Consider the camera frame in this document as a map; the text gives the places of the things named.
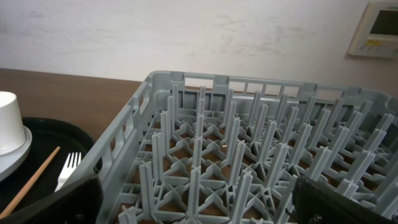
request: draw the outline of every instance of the chopstick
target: chopstick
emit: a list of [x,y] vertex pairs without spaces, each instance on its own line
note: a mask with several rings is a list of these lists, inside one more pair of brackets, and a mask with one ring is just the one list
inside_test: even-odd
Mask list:
[[36,171],[36,173],[29,179],[29,181],[25,184],[25,186],[19,191],[19,193],[12,199],[10,204],[2,211],[2,214],[0,214],[0,219],[8,216],[11,214],[11,212],[17,207],[18,203],[21,202],[21,200],[24,198],[26,193],[30,190],[30,188],[35,184],[36,180],[42,175],[43,171],[45,168],[48,166],[48,164],[51,162],[51,160],[55,157],[57,152],[60,150],[60,147],[58,146],[52,153],[51,155],[43,162],[43,164],[39,167],[39,169]]

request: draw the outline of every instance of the dish rack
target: dish rack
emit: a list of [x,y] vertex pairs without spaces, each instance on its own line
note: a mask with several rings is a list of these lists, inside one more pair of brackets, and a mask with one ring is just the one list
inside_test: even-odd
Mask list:
[[397,112],[358,87],[152,72],[67,184],[102,159],[97,223],[294,223],[300,174],[392,218]]

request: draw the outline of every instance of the brown table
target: brown table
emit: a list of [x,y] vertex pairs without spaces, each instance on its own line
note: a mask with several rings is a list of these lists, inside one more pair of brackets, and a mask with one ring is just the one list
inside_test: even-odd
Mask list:
[[97,140],[140,82],[0,68],[0,91],[17,95],[23,117],[53,118]]

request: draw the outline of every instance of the silver fork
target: silver fork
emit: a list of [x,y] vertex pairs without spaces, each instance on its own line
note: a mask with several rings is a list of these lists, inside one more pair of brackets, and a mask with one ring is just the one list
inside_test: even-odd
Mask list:
[[63,186],[67,179],[71,176],[73,171],[79,165],[81,161],[81,152],[69,153],[65,164],[63,165],[60,176],[58,177],[58,185],[55,188],[55,192]]

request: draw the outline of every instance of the white saucer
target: white saucer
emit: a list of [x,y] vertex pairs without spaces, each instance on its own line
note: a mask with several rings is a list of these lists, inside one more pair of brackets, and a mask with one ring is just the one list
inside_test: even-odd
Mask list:
[[26,159],[32,143],[32,133],[24,126],[26,140],[17,150],[0,156],[0,181],[12,174]]

